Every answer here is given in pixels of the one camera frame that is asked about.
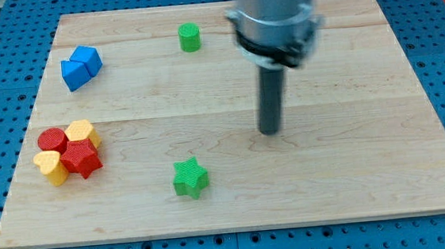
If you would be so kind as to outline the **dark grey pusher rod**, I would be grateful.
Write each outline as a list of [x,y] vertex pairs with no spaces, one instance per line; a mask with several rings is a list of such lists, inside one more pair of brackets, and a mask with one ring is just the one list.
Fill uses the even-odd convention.
[[259,131],[274,135],[281,128],[282,95],[285,72],[283,69],[259,68]]

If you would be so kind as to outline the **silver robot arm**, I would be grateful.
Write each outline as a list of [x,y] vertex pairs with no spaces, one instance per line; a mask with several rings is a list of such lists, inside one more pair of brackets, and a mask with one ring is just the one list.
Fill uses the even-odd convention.
[[226,11],[236,44],[258,67],[259,131],[275,135],[282,125],[285,69],[300,66],[314,49],[322,19],[313,0],[234,0]]

